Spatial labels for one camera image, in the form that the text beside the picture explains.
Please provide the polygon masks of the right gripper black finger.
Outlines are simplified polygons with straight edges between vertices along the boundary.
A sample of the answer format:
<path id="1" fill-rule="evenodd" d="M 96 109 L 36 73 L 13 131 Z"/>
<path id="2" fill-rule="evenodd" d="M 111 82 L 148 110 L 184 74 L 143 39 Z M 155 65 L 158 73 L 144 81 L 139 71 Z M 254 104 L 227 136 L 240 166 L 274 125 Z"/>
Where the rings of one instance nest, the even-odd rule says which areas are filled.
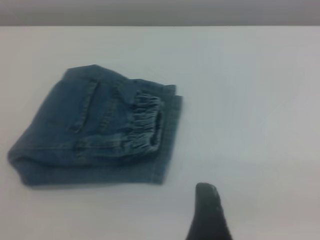
<path id="1" fill-rule="evenodd" d="M 188 240 L 232 240 L 217 188 L 205 182 L 195 187 L 195 209 Z"/>

